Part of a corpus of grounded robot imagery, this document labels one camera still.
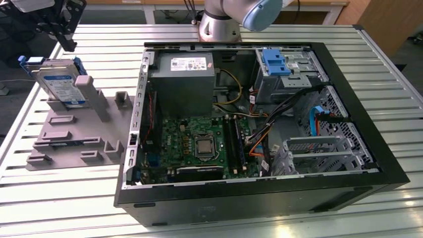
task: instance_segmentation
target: power supply label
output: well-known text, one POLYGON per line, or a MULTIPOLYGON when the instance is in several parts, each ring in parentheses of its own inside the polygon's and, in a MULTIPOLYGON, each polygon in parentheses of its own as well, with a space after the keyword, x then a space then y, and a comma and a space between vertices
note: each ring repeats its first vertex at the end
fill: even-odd
POLYGON ((73 86, 73 79, 69 75, 43 76, 49 90, 57 99, 67 105, 78 105, 85 102, 79 90, 73 86))
POLYGON ((205 58, 173 58, 170 71, 206 70, 205 58))

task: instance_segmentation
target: ram slot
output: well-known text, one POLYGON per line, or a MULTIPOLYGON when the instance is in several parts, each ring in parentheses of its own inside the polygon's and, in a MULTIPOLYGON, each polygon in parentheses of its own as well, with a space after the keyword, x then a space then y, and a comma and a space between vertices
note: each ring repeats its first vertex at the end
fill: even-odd
POLYGON ((224 145, 225 145, 225 157, 226 157, 226 163, 228 163, 228 168, 229 172, 236 174, 237 173, 237 147, 234 146, 233 143, 233 134, 232 134, 232 118, 228 116, 222 117, 222 137, 224 137, 224 145))
POLYGON ((238 152, 238 161, 240 161, 240 168, 242 171, 246 170, 246 162, 245 162, 245 156, 244 156, 244 147, 242 147, 242 139, 240 137, 240 129, 237 125, 237 119, 233 118, 233 125, 234 125, 234 132, 236 132, 236 146, 237 146, 237 152, 238 152))
POLYGON ((238 143, 237 143, 236 117, 229 118, 229 131, 230 131, 232 150, 234 154, 236 171, 240 172, 242 169, 240 155, 242 153, 240 153, 238 143))

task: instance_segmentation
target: motherboard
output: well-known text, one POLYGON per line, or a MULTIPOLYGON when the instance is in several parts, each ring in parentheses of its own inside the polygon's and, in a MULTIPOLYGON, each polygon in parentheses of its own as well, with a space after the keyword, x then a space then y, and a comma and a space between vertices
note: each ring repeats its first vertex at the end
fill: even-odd
POLYGON ((258 176, 242 144, 250 134, 245 117, 163 118, 161 125, 159 154, 146 155, 150 183, 258 176))

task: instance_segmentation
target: barcode sticker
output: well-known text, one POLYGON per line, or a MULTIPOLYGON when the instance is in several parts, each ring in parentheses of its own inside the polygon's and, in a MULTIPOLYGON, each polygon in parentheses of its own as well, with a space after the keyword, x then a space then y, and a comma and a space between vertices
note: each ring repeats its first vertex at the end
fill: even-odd
POLYGON ((269 171, 269 164, 261 160, 261 168, 265 170, 265 171, 269 171))
POLYGON ((256 104, 256 97, 249 95, 249 103, 256 104))

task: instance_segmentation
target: blue hard drive label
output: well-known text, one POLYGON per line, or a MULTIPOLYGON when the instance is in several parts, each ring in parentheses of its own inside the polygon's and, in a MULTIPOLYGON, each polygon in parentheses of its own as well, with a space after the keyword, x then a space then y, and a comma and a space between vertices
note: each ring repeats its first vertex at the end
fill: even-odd
POLYGON ((43 76, 45 80, 71 80, 69 75, 43 76))
POLYGON ((79 105, 85 103, 85 98, 79 90, 73 85, 73 78, 69 75, 43 76, 47 88, 57 99, 66 105, 79 105))

